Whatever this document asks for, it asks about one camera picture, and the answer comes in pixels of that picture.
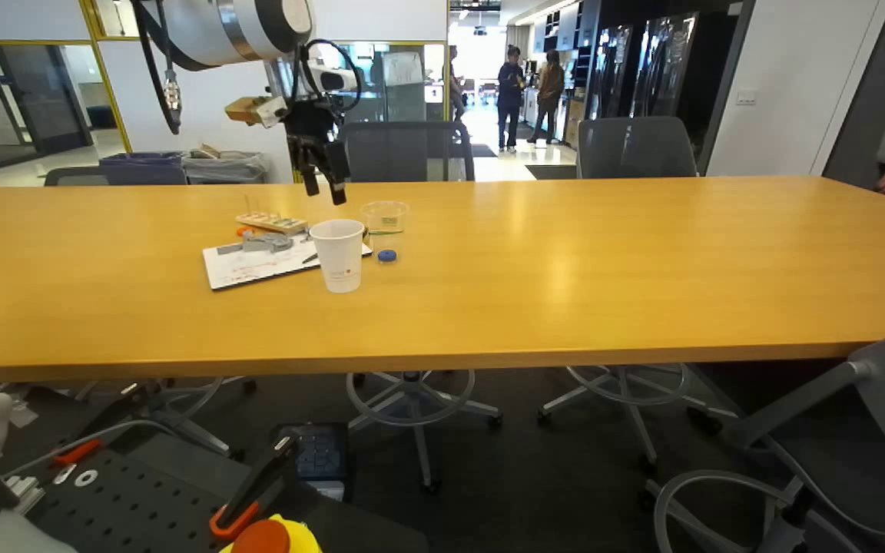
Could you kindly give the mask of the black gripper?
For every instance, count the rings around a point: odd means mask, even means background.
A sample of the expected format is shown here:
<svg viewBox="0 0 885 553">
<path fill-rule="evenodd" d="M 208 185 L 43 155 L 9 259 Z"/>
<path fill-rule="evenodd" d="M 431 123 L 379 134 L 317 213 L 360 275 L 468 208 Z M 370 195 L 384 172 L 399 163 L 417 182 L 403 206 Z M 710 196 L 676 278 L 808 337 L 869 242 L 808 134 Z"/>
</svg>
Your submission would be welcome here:
<svg viewBox="0 0 885 553">
<path fill-rule="evenodd" d="M 293 163 L 305 182 L 308 196 L 319 195 L 317 165 L 330 182 L 333 204 L 342 206 L 347 200 L 344 182 L 351 179 L 344 144 L 339 141 L 342 113 L 325 102 L 296 102 L 284 118 L 286 141 L 293 152 Z"/>
</svg>

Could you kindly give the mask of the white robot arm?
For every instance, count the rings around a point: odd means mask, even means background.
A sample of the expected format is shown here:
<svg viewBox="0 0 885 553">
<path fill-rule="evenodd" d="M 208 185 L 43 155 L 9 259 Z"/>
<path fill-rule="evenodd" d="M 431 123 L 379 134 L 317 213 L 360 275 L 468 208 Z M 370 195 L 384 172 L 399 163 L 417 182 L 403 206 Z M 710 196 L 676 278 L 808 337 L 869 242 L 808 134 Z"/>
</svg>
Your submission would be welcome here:
<svg viewBox="0 0 885 553">
<path fill-rule="evenodd" d="M 181 129 L 181 70 L 264 62 L 266 95 L 250 98 L 245 123 L 286 129 L 293 168 L 309 196 L 330 187 L 347 204 L 344 113 L 360 104 L 360 69 L 312 35 L 309 0 L 129 0 L 164 123 Z"/>
</svg>

